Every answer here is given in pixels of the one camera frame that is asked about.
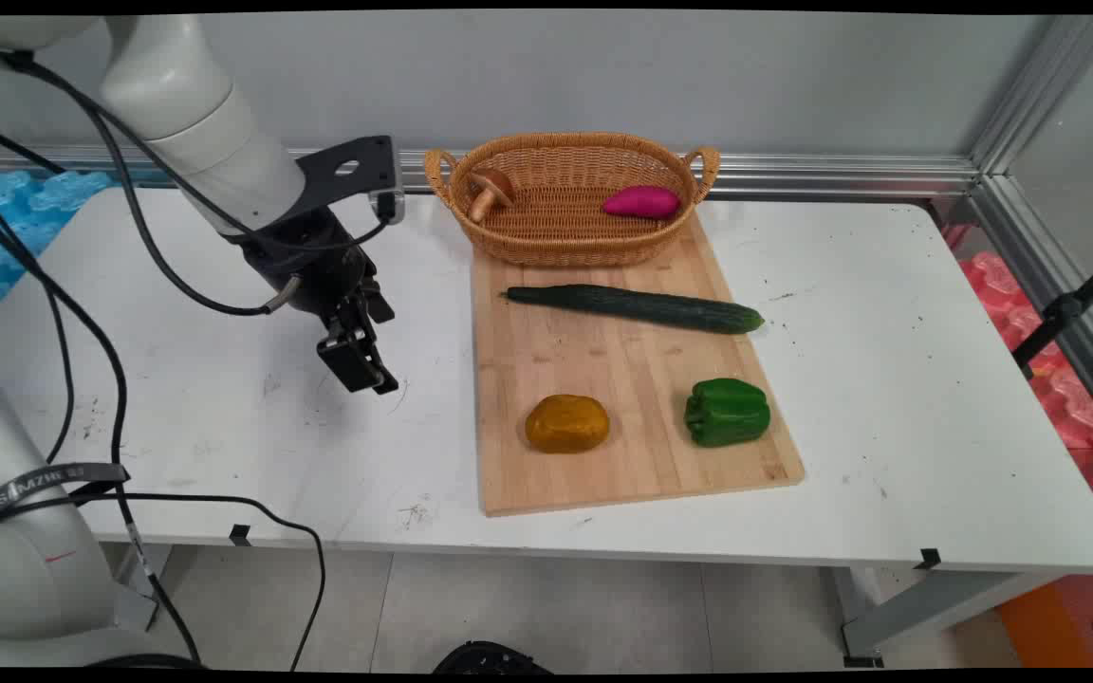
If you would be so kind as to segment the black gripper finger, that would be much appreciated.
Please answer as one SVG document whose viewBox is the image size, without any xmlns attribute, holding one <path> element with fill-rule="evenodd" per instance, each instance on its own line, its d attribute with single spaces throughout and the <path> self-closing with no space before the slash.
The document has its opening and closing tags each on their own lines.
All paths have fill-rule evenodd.
<svg viewBox="0 0 1093 683">
<path fill-rule="evenodd" d="M 316 346 L 318 358 L 346 392 L 373 390 L 387 395 L 399 388 L 398 380 L 381 361 L 376 330 L 363 298 L 346 298 L 324 322 L 326 335 Z"/>
<path fill-rule="evenodd" d="M 365 301 L 367 315 L 373 323 L 390 323 L 395 319 L 393 308 L 386 302 L 380 285 L 374 278 L 361 280 L 361 297 Z"/>
</svg>

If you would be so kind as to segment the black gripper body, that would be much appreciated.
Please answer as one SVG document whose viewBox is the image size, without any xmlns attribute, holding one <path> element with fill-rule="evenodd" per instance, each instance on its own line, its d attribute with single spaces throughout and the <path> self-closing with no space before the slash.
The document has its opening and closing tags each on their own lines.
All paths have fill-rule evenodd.
<svg viewBox="0 0 1093 683">
<path fill-rule="evenodd" d="M 329 208 L 278 222 L 259 236 L 225 236 L 244 260 L 277 290 L 259 307 L 273 314 L 290 306 L 321 320 L 334 314 L 346 298 L 361 298 L 361 280 L 374 278 L 377 268 L 361 246 L 377 237 L 379 226 L 353 238 Z"/>
</svg>

